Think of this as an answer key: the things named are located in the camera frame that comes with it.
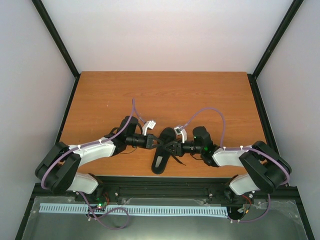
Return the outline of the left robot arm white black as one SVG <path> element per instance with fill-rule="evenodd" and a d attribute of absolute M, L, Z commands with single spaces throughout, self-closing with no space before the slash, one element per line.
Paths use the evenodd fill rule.
<path fill-rule="evenodd" d="M 53 194 L 82 192 L 92 201 L 99 201 L 103 198 L 104 188 L 93 174 L 79 173 L 79 167 L 114 157 L 128 146 L 151 150 L 163 145 L 162 139 L 148 133 L 148 129 L 153 129 L 155 125 L 153 120 L 140 125 L 136 117 L 129 115 L 119 127 L 98 140 L 78 145 L 57 142 L 36 168 L 35 176 L 40 180 L 41 187 Z"/>

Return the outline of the black canvas shoe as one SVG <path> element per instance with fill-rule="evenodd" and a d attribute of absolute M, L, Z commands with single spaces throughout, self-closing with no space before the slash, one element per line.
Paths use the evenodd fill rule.
<path fill-rule="evenodd" d="M 163 139 L 164 143 L 167 144 L 176 139 L 176 133 L 173 128 L 166 127 L 160 133 L 159 138 Z M 164 148 L 157 148 L 151 165 L 151 171 L 156 175 L 162 174 L 165 171 L 170 156 Z"/>

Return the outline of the black shoelace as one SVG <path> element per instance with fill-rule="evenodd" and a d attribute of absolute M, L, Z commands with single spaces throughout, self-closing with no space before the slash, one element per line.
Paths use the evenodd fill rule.
<path fill-rule="evenodd" d="M 178 159 L 175 155 L 171 154 L 171 156 L 173 157 L 173 159 L 174 159 L 176 162 L 178 162 L 178 163 L 181 164 L 181 165 L 186 166 L 186 165 L 185 165 L 180 159 Z"/>

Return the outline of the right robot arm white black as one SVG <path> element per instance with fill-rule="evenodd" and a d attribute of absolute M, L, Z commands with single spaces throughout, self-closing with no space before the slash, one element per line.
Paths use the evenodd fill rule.
<path fill-rule="evenodd" d="M 210 167 L 241 167 L 245 174 L 231 178 L 220 195 L 229 203 L 235 203 L 239 196 L 252 191 L 273 193 L 279 186 L 289 182 L 292 168 L 272 148 L 263 141 L 249 146 L 222 147 L 213 143 L 207 129 L 198 126 L 192 131 L 193 139 L 174 139 L 163 145 L 172 156 L 198 154 Z"/>

